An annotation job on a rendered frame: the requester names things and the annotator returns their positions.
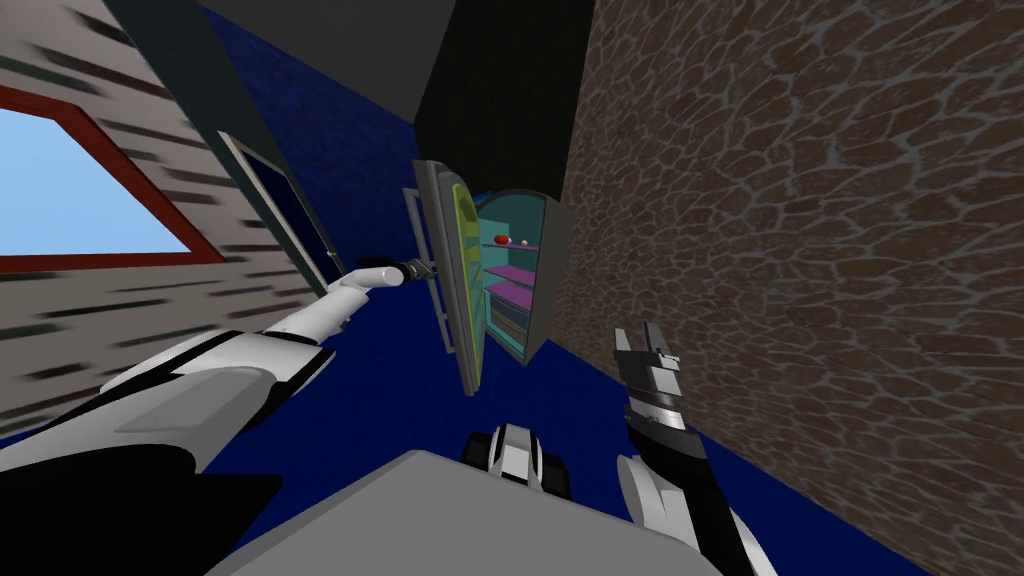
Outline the grey fridge door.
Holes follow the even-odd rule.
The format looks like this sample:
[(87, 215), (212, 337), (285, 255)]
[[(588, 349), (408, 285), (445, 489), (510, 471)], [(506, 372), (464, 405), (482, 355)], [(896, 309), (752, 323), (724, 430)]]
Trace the grey fridge door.
[(422, 219), (423, 247), (436, 271), (443, 335), (452, 347), (463, 392), (480, 387), (484, 353), (484, 287), (480, 223), (468, 186), (435, 161), (412, 162)]

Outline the dark blue door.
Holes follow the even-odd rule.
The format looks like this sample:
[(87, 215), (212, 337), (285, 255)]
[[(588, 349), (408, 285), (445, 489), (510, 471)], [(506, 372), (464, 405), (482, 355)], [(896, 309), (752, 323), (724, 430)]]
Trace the dark blue door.
[(340, 279), (344, 268), (304, 194), (282, 165), (223, 131), (218, 135), (260, 196), (259, 203), (269, 210), (303, 265), (315, 279), (313, 287), (326, 292), (331, 283)]

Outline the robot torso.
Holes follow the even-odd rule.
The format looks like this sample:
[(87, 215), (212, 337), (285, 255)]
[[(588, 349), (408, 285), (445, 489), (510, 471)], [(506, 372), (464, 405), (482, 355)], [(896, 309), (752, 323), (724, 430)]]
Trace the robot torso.
[(413, 450), (206, 576), (721, 576), (685, 543)]

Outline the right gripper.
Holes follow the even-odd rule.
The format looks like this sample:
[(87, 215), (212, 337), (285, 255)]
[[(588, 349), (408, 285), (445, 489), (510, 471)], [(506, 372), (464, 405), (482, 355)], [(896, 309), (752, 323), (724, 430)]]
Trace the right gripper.
[(638, 390), (681, 397), (677, 377), (679, 358), (668, 351), (667, 340), (655, 323), (644, 321), (643, 332), (648, 351), (632, 349), (625, 330), (614, 329), (620, 379)]

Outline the red framed window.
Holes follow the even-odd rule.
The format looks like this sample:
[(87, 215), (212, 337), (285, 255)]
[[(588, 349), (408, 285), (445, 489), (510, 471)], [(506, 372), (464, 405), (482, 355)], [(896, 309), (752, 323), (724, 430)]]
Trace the red framed window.
[(0, 85), (0, 274), (224, 259), (85, 111)]

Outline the grey fridge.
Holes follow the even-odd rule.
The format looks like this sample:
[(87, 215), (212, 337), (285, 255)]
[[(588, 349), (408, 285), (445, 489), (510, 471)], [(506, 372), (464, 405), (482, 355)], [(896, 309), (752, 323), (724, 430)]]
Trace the grey fridge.
[[(573, 213), (540, 192), (510, 189), (476, 204), (482, 243), (484, 327), (527, 365), (548, 340)], [(507, 235), (508, 245), (494, 238)]]

